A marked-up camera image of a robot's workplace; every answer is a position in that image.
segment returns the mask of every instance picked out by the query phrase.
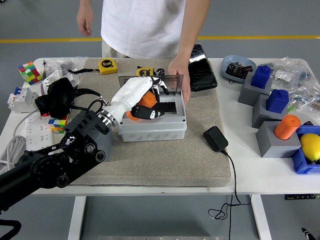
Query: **screwdriver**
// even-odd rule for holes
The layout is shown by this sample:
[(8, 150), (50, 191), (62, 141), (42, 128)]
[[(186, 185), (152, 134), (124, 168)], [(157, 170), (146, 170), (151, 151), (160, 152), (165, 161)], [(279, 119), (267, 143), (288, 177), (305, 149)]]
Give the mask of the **screwdriver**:
[(43, 60), (43, 67), (42, 67), (42, 79), (46, 79), (47, 78), (47, 74), (46, 74), (46, 61)]

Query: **blue tray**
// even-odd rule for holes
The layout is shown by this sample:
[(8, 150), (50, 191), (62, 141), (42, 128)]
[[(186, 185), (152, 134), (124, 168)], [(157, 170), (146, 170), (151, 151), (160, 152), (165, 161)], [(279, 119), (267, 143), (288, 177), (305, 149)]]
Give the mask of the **blue tray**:
[(239, 82), (239, 83), (244, 83), (245, 80), (241, 79), (241, 78), (238, 78), (238, 77), (235, 77), (235, 76), (231, 76), (229, 74), (226, 74), (227, 67), (228, 67), (228, 65), (230, 63), (242, 63), (242, 64), (245, 64), (246, 66), (252, 66), (252, 68), (253, 68), (252, 72), (253, 73), (257, 70), (257, 65), (253, 61), (248, 59), (248, 58), (245, 58), (245, 57), (242, 57), (242, 56), (236, 56), (236, 55), (226, 56), (222, 60), (222, 66), (221, 66), (222, 75), (225, 76), (228, 79), (234, 80), (234, 81)]
[[(296, 130), (296, 134), (299, 139), (304, 134), (320, 135), (320, 126), (301, 125)], [(294, 165), (293, 168), (297, 174), (320, 173), (320, 164), (308, 164), (304, 152), (302, 151), (302, 147), (300, 147), (291, 158)]]

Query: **white cable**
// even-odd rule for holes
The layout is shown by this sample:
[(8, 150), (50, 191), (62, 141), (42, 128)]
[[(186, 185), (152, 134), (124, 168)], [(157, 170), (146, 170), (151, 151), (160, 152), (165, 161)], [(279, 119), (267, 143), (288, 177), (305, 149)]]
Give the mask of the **white cable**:
[(26, 150), (26, 138), (19, 135), (16, 136), (16, 132), (21, 123), (37, 111), (38, 109), (29, 113), (15, 127), (13, 131), (13, 138), (10, 140), (6, 149), (0, 156), (0, 175), (14, 168), (15, 164), (24, 154)]

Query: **yellow floor line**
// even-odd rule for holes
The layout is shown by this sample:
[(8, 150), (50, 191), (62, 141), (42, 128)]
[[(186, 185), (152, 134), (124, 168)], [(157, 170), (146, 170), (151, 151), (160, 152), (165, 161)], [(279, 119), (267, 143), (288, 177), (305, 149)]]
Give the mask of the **yellow floor line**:
[[(198, 37), (198, 40), (292, 40), (292, 39), (320, 39), (320, 35), (199, 36)], [(101, 42), (101, 41), (102, 41), (101, 37), (0, 39), (0, 44)]]
[(291, 40), (320, 39), (320, 35), (266, 35), (266, 36), (199, 36), (198, 40)]

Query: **yellow lemon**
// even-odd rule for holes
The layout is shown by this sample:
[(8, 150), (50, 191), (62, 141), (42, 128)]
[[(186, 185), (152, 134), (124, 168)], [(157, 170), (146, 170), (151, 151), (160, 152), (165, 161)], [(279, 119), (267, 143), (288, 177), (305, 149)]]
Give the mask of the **yellow lemon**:
[(306, 133), (300, 138), (304, 156), (310, 161), (320, 159), (320, 136), (314, 133)]

